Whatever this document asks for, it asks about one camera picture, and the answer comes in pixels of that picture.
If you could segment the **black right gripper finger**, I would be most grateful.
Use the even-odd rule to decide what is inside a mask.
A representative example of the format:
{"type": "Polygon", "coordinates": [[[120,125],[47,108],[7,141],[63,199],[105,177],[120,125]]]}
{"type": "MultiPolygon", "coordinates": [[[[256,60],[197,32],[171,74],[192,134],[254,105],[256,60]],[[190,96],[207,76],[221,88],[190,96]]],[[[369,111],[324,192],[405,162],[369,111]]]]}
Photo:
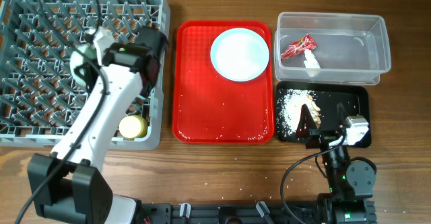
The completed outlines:
{"type": "Polygon", "coordinates": [[[337,103],[336,108],[339,128],[347,128],[347,118],[350,115],[347,113],[344,105],[341,102],[337,103]]]}
{"type": "Polygon", "coordinates": [[[296,129],[296,138],[307,139],[317,136],[318,129],[306,104],[301,107],[300,120],[296,129]]]}

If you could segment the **food scraps pile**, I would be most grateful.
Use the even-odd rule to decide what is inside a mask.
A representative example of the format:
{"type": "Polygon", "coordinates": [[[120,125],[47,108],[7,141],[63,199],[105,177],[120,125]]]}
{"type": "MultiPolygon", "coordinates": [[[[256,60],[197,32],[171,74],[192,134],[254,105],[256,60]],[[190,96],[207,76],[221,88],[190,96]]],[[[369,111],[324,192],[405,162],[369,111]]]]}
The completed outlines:
{"type": "Polygon", "coordinates": [[[284,136],[295,135],[300,121],[301,107],[306,104],[312,119],[317,127],[321,125],[321,109],[316,105],[316,93],[310,90],[282,89],[281,99],[277,102],[281,104],[281,124],[280,133],[284,136]]]}

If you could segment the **white napkin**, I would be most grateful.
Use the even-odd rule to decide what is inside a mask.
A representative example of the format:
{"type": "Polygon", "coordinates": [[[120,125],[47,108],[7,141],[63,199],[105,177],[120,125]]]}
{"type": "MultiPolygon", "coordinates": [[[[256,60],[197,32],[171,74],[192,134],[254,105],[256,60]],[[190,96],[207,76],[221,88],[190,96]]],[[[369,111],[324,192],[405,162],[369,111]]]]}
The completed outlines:
{"type": "Polygon", "coordinates": [[[311,69],[321,68],[319,65],[319,62],[316,60],[315,55],[312,53],[311,50],[306,49],[304,51],[304,56],[305,56],[304,65],[306,68],[311,68],[311,69]]]}

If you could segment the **red sauce packet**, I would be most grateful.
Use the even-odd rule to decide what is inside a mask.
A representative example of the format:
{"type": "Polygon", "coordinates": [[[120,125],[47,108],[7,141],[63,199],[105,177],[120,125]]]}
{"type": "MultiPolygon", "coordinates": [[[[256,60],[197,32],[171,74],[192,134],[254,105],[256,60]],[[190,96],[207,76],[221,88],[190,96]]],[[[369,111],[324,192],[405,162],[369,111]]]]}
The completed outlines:
{"type": "Polygon", "coordinates": [[[296,56],[297,54],[301,54],[305,50],[314,50],[317,46],[318,44],[316,40],[310,34],[306,34],[289,44],[281,53],[280,57],[281,59],[287,59],[296,56]]]}

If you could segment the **light blue plate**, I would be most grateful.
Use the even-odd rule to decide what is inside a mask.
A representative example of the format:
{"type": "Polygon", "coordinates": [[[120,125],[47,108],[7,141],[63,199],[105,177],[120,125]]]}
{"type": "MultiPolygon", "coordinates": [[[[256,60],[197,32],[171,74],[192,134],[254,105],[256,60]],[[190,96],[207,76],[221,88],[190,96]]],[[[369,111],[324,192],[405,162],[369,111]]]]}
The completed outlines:
{"type": "Polygon", "coordinates": [[[232,28],[213,41],[210,59],[214,69],[230,81],[256,79],[269,64],[269,47],[262,36],[246,28],[232,28]]]}

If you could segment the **yellow cup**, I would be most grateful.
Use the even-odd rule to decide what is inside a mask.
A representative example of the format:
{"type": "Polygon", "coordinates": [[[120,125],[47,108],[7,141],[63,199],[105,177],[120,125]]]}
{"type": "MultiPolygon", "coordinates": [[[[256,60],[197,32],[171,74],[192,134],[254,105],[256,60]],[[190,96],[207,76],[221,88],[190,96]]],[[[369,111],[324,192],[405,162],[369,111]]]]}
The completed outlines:
{"type": "Polygon", "coordinates": [[[126,139],[145,137],[147,130],[146,119],[139,115],[126,116],[119,123],[119,132],[126,139]]]}

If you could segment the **light green bowl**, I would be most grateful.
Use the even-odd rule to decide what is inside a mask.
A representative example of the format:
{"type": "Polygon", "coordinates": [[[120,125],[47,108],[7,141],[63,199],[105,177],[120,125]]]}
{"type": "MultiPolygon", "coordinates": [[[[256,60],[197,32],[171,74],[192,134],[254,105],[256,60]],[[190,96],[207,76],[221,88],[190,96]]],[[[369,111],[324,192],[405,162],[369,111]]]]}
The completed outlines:
{"type": "MultiPolygon", "coordinates": [[[[82,44],[77,48],[94,63],[97,62],[96,49],[90,44],[82,44]]],[[[73,51],[69,62],[71,75],[75,82],[87,92],[91,92],[97,80],[97,72],[76,51],[73,51]]]]}

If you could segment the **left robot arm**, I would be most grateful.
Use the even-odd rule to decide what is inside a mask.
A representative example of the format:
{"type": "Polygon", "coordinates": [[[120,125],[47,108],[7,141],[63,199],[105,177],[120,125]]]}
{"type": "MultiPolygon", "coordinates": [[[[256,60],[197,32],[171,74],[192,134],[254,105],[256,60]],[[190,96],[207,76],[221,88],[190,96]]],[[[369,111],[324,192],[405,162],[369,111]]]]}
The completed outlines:
{"type": "Polygon", "coordinates": [[[90,96],[51,153],[30,160],[28,205],[39,217],[65,223],[154,222],[140,200],[112,192],[102,166],[127,108],[156,85],[167,43],[161,31],[149,27],[141,28],[127,44],[97,28],[73,48],[73,76],[84,82],[90,96]]]}

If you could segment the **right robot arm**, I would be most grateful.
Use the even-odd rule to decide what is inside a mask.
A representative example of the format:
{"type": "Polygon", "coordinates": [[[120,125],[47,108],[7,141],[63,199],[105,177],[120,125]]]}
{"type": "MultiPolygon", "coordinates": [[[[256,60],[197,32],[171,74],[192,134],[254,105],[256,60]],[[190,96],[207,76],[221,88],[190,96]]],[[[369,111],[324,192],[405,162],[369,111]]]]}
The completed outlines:
{"type": "Polygon", "coordinates": [[[369,130],[363,116],[348,116],[343,104],[337,105],[339,126],[320,130],[307,105],[301,108],[298,137],[306,137],[306,147],[320,149],[330,191],[317,197],[316,223],[376,223],[373,196],[376,165],[365,157],[351,158],[347,146],[369,130]]]}

